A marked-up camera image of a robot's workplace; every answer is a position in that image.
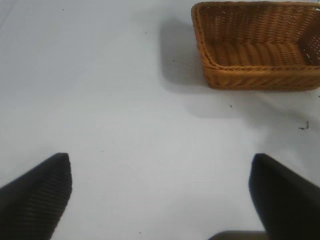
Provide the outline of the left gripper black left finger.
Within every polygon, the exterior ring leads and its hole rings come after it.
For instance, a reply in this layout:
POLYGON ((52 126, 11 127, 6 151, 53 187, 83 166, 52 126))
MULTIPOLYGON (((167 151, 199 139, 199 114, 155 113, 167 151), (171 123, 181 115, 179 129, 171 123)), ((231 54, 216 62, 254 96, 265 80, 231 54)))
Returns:
POLYGON ((72 193, 69 155, 56 153, 0 189, 2 240, 51 239, 72 193))

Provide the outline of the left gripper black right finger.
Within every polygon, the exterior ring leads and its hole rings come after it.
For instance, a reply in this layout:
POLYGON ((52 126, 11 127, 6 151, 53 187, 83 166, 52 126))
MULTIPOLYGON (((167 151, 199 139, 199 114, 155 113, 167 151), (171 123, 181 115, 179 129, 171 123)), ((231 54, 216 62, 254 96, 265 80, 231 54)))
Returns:
POLYGON ((254 156, 249 191, 270 240, 320 238, 320 188, 264 153, 254 156))

